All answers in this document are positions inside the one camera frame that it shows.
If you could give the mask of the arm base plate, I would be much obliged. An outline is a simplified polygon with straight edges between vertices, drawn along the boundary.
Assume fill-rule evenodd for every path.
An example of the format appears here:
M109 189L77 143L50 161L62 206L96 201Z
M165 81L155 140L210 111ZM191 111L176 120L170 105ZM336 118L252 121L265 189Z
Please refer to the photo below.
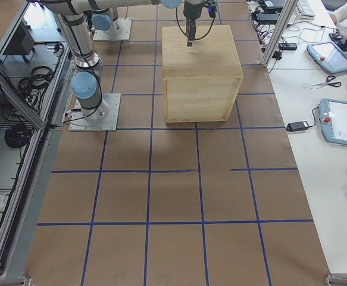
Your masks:
M118 18L116 21L105 20L103 24L95 26L93 40L96 42L127 41L130 39L132 19Z
M121 94L102 94L101 105L91 114L92 111L82 109L79 101L76 100L74 108L78 108L80 111L73 113L69 122L69 131L116 131L120 102Z

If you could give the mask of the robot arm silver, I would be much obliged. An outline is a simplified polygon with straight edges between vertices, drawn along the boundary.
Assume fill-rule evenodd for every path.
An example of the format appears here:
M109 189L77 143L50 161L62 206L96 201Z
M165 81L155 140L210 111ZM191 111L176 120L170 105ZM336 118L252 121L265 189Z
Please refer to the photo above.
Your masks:
M162 4L169 9L176 9L182 1L28 1L38 2L47 7L55 15L62 18L62 28L65 29L65 39L73 50L75 64L82 69L91 69L99 63L85 23L85 11L102 11L108 8L129 7L138 5ZM200 18L205 1L184 1L183 14L186 19L187 46L192 46L196 40L196 20Z
M116 35L122 31L123 24L119 19L117 8L85 11L84 14L90 29L95 28L109 35Z

